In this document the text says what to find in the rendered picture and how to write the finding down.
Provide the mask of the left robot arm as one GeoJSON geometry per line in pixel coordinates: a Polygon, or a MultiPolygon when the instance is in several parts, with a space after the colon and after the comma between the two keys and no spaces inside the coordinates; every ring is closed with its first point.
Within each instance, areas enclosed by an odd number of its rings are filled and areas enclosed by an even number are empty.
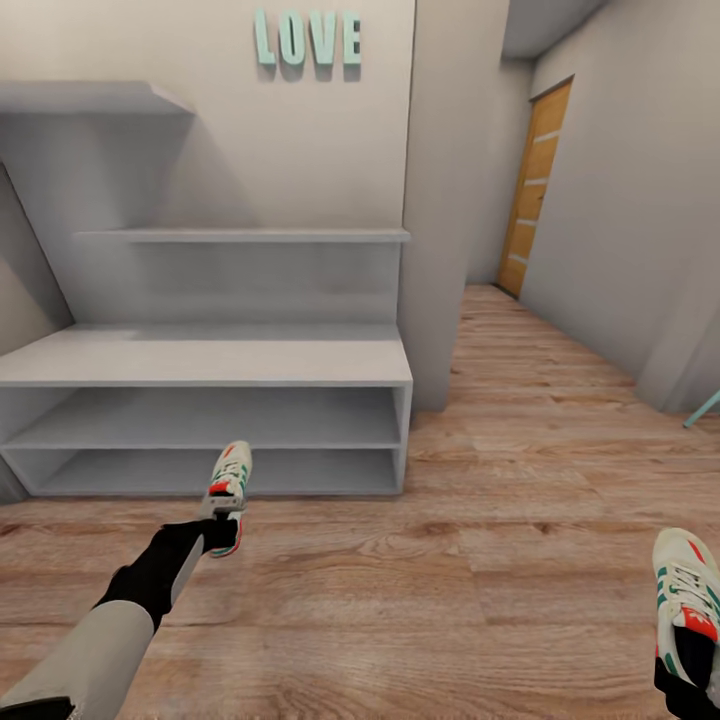
{"type": "Polygon", "coordinates": [[[0,720],[117,720],[162,615],[169,614],[201,556],[235,544],[243,497],[205,496],[199,521],[163,524],[132,566],[47,657],[4,696],[0,720]]]}

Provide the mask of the gym shoe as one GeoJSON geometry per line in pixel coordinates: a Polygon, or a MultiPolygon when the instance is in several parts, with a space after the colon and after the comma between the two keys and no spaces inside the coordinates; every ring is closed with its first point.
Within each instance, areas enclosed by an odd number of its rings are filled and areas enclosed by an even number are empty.
{"type": "MultiPolygon", "coordinates": [[[[231,443],[221,454],[211,478],[211,486],[207,491],[208,497],[243,497],[244,488],[251,476],[252,456],[249,445],[244,441],[231,443]]],[[[226,557],[241,543],[241,512],[217,513],[218,521],[229,519],[237,520],[237,533],[235,544],[231,548],[214,548],[209,551],[211,557],[226,557]]]]}
{"type": "Polygon", "coordinates": [[[720,569],[699,537],[667,527],[653,549],[659,616],[655,657],[667,671],[703,691],[720,673],[720,569]]]}

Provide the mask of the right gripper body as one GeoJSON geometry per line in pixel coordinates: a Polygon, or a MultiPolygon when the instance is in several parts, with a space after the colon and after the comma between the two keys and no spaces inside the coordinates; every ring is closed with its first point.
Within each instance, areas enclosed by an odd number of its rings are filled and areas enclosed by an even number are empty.
{"type": "Polygon", "coordinates": [[[668,675],[670,680],[665,691],[669,713],[680,720],[720,720],[720,709],[707,697],[707,691],[671,673],[668,675]]]}

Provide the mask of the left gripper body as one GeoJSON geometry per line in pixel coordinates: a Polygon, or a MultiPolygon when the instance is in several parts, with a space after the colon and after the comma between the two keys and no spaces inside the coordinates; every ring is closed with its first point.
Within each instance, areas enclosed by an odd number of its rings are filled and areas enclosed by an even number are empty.
{"type": "Polygon", "coordinates": [[[211,533],[211,542],[206,552],[214,548],[231,548],[235,544],[237,533],[237,520],[215,521],[214,519],[202,519],[201,524],[207,526],[211,533]]]}

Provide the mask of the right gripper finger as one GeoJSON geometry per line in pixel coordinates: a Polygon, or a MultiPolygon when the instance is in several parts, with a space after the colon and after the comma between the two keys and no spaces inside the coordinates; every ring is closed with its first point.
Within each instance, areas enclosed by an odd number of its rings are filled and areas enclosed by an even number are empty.
{"type": "Polygon", "coordinates": [[[670,680],[670,676],[668,674],[669,672],[667,671],[661,657],[655,657],[654,686],[663,691],[663,693],[666,693],[665,690],[668,688],[668,680],[670,680]]]}

